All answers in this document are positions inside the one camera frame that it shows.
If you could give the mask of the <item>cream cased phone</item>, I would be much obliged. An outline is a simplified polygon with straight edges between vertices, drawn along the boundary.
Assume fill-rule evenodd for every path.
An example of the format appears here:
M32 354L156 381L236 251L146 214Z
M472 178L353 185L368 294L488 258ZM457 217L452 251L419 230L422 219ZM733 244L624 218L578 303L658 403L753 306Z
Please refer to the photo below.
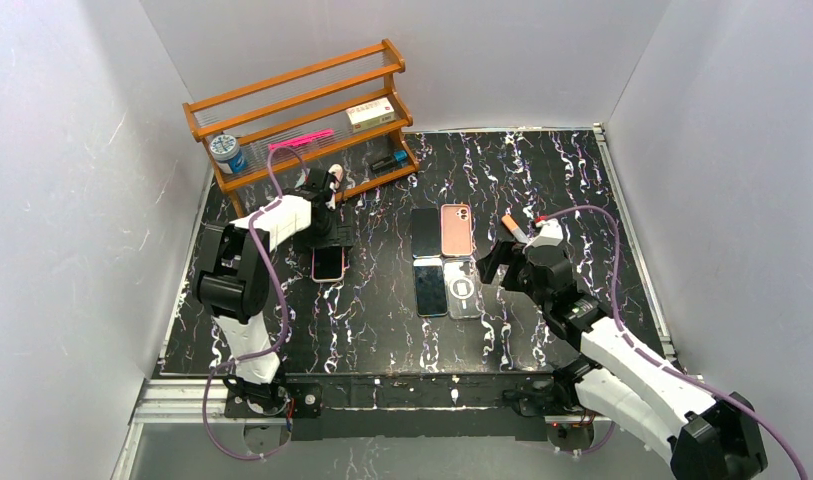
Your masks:
M343 247L316 248L312 252L311 278L316 283L339 282L344 278L345 265Z

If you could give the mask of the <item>clear phone case with phone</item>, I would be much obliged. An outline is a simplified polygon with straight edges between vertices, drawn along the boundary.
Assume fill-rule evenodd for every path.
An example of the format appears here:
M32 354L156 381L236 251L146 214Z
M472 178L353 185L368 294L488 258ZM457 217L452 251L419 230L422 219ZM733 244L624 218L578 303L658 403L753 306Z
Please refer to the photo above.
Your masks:
M443 262L448 315L454 320L481 316L479 279L471 258L449 258Z

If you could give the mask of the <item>dark teal smartphone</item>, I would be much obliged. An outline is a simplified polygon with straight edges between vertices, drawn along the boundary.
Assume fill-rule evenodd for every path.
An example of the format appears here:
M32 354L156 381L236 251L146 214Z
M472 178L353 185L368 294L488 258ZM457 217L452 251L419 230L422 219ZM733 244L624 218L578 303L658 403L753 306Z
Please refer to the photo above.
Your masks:
M448 314L443 263L438 257L413 261L416 312L421 317Z

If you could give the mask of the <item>black smartphone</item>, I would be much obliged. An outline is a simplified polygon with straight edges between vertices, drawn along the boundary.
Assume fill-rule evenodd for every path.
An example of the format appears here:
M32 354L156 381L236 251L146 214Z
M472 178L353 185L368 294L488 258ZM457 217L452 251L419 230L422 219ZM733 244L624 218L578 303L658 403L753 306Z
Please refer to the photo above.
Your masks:
M414 259L441 255L441 225L438 208L411 211L411 251Z

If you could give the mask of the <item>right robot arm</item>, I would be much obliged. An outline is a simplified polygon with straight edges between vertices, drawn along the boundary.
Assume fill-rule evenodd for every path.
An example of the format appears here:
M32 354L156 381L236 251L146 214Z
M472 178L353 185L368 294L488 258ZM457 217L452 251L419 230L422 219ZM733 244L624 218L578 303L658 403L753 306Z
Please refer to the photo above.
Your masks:
M654 451L677 479L752 479L768 458L752 406L678 378L677 370L610 316L558 246L501 241L476 263L479 278L527 295L550 331L579 352L556 371L555 396L603 414Z

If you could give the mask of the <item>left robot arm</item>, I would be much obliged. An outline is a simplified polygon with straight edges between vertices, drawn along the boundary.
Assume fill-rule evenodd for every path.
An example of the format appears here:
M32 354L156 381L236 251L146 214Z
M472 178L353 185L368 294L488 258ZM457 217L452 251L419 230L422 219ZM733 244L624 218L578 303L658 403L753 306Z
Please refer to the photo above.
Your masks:
M349 227L336 211L344 169L311 168L296 184L253 213L226 224L209 224L195 267L198 301L230 348L224 385L241 400L278 409L285 395L278 381L278 351L288 336L287 299L272 259L288 240L312 252L312 278L344 276Z

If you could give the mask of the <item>pink tape dispenser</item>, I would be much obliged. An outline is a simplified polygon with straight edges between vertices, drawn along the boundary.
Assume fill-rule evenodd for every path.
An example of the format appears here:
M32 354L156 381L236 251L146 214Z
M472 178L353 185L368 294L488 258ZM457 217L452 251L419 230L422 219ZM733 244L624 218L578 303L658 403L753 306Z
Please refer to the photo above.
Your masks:
M343 166L340 164L333 164L329 167L328 172L332 176L331 181L332 189L335 191L339 190L344 177Z

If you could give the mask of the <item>pink highlighter pen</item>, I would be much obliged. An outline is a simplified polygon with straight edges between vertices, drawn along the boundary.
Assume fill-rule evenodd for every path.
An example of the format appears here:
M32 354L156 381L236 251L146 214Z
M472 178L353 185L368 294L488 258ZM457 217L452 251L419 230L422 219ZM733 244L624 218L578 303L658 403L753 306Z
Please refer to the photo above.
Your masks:
M311 133L305 133L299 136L289 138L287 140L270 143L268 145L268 152L273 152L280 148L301 148L310 145L319 140L331 139L335 134L334 129L323 129Z

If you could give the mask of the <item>black blue marker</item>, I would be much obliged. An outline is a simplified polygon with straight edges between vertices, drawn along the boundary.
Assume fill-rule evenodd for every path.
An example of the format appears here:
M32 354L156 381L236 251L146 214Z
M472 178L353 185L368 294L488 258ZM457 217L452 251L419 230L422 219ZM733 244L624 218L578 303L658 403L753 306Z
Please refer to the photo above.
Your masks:
M380 174L384 171L401 167L408 160L408 158L409 156L405 150L397 150L392 154L371 163L369 165L369 169L374 174Z

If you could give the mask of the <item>orange wooden shelf rack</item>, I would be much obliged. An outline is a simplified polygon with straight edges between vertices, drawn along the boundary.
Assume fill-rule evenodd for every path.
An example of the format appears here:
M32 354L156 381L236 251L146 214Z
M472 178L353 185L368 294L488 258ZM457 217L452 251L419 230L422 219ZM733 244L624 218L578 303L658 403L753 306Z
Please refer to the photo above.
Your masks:
M387 183L419 172L420 165L407 145L404 130L413 116L396 87L396 75L404 72L403 55L389 39L287 73L235 88L182 106L194 140L207 146L220 134L235 136L246 160L245 169L228 175L218 167L214 178L229 198L238 216L248 209L239 197L241 189L348 148L386 138L394 150L405 150L408 160L399 168L381 174L362 174L350 167L345 175L347 200ZM352 133L345 110L386 97L397 118L366 131ZM301 148L280 148L268 152L268 145L305 133L334 129L331 139Z

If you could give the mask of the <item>white medicine box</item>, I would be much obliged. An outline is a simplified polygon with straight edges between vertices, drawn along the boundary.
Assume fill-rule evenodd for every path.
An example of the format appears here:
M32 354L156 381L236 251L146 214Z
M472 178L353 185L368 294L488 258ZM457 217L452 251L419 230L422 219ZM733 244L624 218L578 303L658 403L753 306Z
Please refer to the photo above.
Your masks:
M345 110L351 132L358 133L394 121L396 112L386 97L380 97Z

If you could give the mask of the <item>blue round jar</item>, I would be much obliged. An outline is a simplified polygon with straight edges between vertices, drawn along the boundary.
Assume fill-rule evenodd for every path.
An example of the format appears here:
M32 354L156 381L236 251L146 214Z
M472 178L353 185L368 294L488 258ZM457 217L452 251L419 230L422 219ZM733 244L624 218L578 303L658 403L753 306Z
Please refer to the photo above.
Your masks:
M246 167L246 160L239 140L230 134L214 136L208 144L209 152L218 169L228 175L241 173Z

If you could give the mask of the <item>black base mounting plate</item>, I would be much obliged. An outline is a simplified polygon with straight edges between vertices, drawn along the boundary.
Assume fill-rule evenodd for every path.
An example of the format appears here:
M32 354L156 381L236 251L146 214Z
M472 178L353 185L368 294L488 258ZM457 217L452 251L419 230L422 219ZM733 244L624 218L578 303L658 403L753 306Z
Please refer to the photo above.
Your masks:
M285 401L265 410L227 390L228 419L288 420L297 441L388 437L512 437L586 448L609 419L575 406L549 373L277 377Z

